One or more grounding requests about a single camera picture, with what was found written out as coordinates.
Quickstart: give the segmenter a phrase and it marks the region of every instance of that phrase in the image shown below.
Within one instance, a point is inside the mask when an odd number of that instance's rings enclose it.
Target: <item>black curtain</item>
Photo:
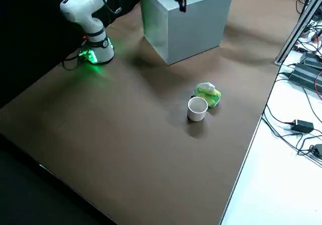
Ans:
[[[75,51],[82,42],[79,25],[67,21],[60,12],[62,0],[0,0],[2,23],[0,107],[30,86]],[[123,10],[130,12],[139,0],[122,0]],[[108,0],[111,9],[118,0]],[[95,13],[107,26],[105,8]]]

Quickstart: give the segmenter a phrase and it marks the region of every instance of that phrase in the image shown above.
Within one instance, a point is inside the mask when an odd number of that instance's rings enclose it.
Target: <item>brown mat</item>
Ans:
[[[217,224],[263,110],[295,0],[233,0],[220,48],[165,66],[137,6],[107,30],[105,67],[57,66],[0,112],[0,130],[121,225]],[[199,82],[222,92],[186,118]]]

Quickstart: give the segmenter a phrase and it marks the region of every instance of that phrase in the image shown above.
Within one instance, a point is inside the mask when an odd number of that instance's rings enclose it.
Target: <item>gray box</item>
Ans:
[[[166,64],[219,45],[231,0],[140,0],[144,35]]]

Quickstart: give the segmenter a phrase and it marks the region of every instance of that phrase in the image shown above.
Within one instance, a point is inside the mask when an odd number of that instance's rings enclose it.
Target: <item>crumpled plastic bag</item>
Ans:
[[[211,83],[199,83],[193,93],[194,96],[205,99],[209,108],[215,107],[221,98],[220,91]]]

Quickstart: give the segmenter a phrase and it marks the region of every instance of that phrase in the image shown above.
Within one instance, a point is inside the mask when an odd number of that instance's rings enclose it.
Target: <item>white cup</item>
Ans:
[[[201,121],[207,112],[208,103],[203,98],[194,97],[188,102],[188,117],[192,121]]]

